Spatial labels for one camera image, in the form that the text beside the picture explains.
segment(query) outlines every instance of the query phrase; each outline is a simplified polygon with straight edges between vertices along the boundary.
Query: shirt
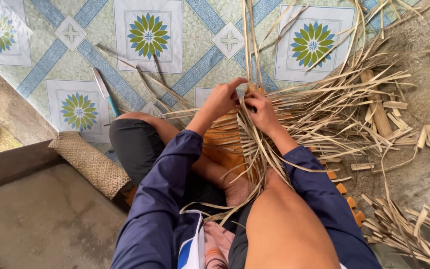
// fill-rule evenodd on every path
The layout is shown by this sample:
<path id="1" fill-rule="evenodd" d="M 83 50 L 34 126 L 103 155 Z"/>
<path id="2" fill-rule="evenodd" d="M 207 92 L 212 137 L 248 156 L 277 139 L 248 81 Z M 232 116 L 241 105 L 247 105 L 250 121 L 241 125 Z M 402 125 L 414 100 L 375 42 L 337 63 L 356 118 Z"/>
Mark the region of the shirt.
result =
<path id="1" fill-rule="evenodd" d="M 186 258 L 181 248 L 190 246 L 191 238 L 200 237 L 201 215 L 193 211 L 180 214 L 179 205 L 188 172 L 202 153 L 202 143 L 199 134 L 183 130 L 167 144 L 136 192 L 117 238 L 112 269 L 181 268 L 180 260 Z M 304 168 L 323 169 L 303 146 L 283 158 Z M 380 269 L 346 199 L 327 174 L 284 165 L 291 185 L 326 228 L 341 264 L 348 269 Z"/>

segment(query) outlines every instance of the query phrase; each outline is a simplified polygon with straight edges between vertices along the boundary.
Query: foot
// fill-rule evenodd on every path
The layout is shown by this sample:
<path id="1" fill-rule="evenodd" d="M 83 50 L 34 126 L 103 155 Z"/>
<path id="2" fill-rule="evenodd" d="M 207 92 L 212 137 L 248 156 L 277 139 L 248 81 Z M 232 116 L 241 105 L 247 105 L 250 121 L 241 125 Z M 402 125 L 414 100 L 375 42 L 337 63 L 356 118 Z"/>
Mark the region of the foot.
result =
<path id="1" fill-rule="evenodd" d="M 227 177 L 225 179 L 227 181 L 226 186 L 222 188 L 225 192 L 227 206 L 237 206 L 241 204 L 249 194 L 248 180 L 244 177 L 240 177 L 230 184 L 235 178 L 236 176 L 230 180 Z"/>

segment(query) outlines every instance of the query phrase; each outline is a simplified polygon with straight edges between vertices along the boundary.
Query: blue knife handle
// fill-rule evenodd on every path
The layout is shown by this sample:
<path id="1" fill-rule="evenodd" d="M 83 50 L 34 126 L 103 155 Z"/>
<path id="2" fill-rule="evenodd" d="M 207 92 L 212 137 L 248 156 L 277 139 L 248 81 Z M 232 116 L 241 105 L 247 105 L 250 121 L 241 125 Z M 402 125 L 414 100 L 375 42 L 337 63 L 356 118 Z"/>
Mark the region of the blue knife handle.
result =
<path id="1" fill-rule="evenodd" d="M 112 113 L 114 113 L 114 117 L 118 118 L 120 116 L 119 108 L 116 105 L 116 102 L 112 100 L 111 96 L 108 96 L 106 100 L 109 102 L 110 108 L 112 108 Z"/>

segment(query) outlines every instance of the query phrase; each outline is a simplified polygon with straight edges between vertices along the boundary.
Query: wooden stick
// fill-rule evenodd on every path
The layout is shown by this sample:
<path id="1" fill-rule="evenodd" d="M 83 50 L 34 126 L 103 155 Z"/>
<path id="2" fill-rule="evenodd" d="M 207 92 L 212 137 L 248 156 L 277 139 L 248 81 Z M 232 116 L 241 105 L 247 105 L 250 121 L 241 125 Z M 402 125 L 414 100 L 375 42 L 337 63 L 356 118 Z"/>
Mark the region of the wooden stick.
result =
<path id="1" fill-rule="evenodd" d="M 370 79 L 374 77 L 373 71 L 365 70 L 361 73 L 361 81 L 368 82 Z M 383 104 L 381 101 L 381 96 L 379 93 L 374 93 L 367 100 L 372 100 L 373 103 L 369 104 L 371 111 L 374 111 L 373 120 L 376 124 L 377 132 L 380 136 L 387 138 L 390 137 L 393 133 L 391 126 L 389 125 L 389 120 L 387 119 L 386 112 L 384 111 Z"/>

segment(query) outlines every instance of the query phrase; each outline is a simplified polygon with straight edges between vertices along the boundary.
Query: dark gray shorts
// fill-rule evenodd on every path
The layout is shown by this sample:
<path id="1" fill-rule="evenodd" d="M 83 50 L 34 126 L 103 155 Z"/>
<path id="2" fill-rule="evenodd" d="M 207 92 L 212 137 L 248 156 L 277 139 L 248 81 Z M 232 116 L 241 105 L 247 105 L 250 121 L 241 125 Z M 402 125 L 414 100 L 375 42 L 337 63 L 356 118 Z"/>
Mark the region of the dark gray shorts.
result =
<path id="1" fill-rule="evenodd" d="M 112 147 L 132 182 L 138 186 L 152 169 L 155 160 L 165 148 L 159 134 L 152 125 L 137 119 L 119 119 L 112 122 L 109 131 Z M 185 184 L 180 208 L 191 202 L 206 202 L 226 206 L 225 194 L 205 179 L 190 172 Z M 247 225 L 251 203 L 243 211 L 232 215 L 224 228 L 236 234 L 229 253 L 229 268 L 243 268 L 248 250 L 248 240 L 244 228 L 232 221 Z M 188 209 L 197 209 L 208 214 L 223 212 L 216 208 L 194 204 Z"/>

